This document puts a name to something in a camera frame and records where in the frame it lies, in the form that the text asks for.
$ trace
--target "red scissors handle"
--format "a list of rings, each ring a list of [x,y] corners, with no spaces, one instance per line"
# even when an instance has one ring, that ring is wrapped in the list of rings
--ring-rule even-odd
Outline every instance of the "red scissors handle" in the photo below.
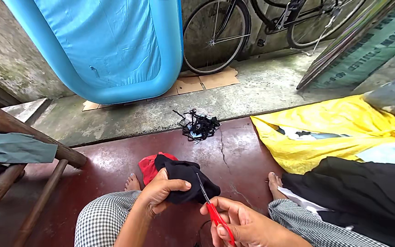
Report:
[[[228,234],[231,237],[230,244],[232,246],[236,246],[236,244],[234,243],[233,233],[231,232],[231,230],[228,227],[227,223],[222,219],[222,217],[217,212],[216,207],[214,206],[214,204],[206,203],[206,205],[207,205],[208,212],[210,213],[211,221],[214,222],[216,226],[218,224],[221,224],[227,230]]]

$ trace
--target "black string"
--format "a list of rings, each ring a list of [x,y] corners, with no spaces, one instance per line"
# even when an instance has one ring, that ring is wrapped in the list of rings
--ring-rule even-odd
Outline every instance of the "black string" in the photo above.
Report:
[[[205,140],[207,137],[212,137],[220,127],[220,123],[217,121],[216,117],[209,119],[206,116],[197,115],[194,110],[190,110],[188,113],[183,113],[184,115],[189,114],[191,117],[191,122],[187,122],[187,119],[179,112],[175,110],[173,110],[173,112],[182,117],[182,120],[179,121],[178,125],[182,127],[182,135],[186,136],[189,142],[200,142]],[[195,135],[201,134],[202,136],[193,137],[191,132]]]
[[[195,247],[200,247],[202,246],[202,241],[200,239],[200,231],[202,230],[202,228],[205,226],[205,224],[207,224],[208,222],[211,222],[211,220],[209,221],[205,221],[199,228],[199,230],[197,231],[197,235],[199,236],[198,242],[195,243]]]

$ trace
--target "cardboard sheet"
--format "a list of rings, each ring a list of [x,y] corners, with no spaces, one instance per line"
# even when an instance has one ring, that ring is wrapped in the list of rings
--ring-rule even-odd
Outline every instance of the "cardboard sheet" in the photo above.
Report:
[[[217,87],[225,87],[240,83],[237,80],[237,70],[227,67],[219,73],[207,76],[199,76],[200,82],[205,86],[205,89],[213,89]]]
[[[180,77],[176,80],[178,94],[186,94],[204,90],[200,85],[199,76]]]
[[[185,71],[179,74],[178,79],[167,92],[165,92],[164,94],[158,97],[142,99],[138,101],[128,102],[125,104],[116,104],[116,105],[131,105],[143,101],[144,102],[152,101],[155,99],[166,98],[178,94],[187,94],[191,92],[202,91],[205,89],[225,87],[225,86],[240,83],[239,80],[237,80],[236,76],[237,76],[237,70],[231,67],[227,67],[222,72],[208,76],[198,76],[190,71]],[[83,112],[112,106],[112,105],[99,105],[96,103],[92,103],[90,101],[86,101],[85,103],[83,103],[83,105],[84,105],[84,108],[82,110]]]
[[[83,107],[82,112],[89,111],[89,110],[95,110],[99,106],[99,104],[92,103],[91,101],[85,101],[85,103],[83,103],[83,105],[84,105],[84,107]]]

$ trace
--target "wooden chair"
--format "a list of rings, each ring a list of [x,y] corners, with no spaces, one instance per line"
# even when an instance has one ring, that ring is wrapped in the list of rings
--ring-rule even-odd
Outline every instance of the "wooden chair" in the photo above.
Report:
[[[50,198],[50,195],[53,192],[54,188],[56,188],[56,185],[60,177],[62,176],[66,165],[69,163],[75,168],[81,168],[86,163],[86,157],[83,154],[75,151],[74,149],[71,149],[63,145],[62,143],[52,139],[46,134],[30,126],[27,126],[12,115],[9,115],[8,113],[0,109],[0,133],[10,132],[30,134],[33,135],[35,139],[41,142],[58,145],[55,158],[59,160],[59,163],[51,174],[51,177],[48,179],[47,184],[43,188],[42,194],[36,201],[33,209],[30,211],[30,214],[22,223],[17,238],[14,242],[15,247],[21,247],[24,246],[26,240],[30,236],[33,227],[35,226],[37,219],[39,218],[39,215],[45,207],[45,204]],[[8,189],[12,186],[16,178],[24,170],[26,165],[27,164],[11,165],[7,168],[6,171],[0,174],[0,200],[3,198]]]

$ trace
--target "blue inflatable pool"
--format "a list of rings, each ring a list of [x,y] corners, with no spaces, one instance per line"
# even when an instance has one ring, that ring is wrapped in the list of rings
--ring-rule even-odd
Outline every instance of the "blue inflatable pool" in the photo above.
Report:
[[[110,105],[172,87],[182,65],[180,0],[3,0],[62,82]]]

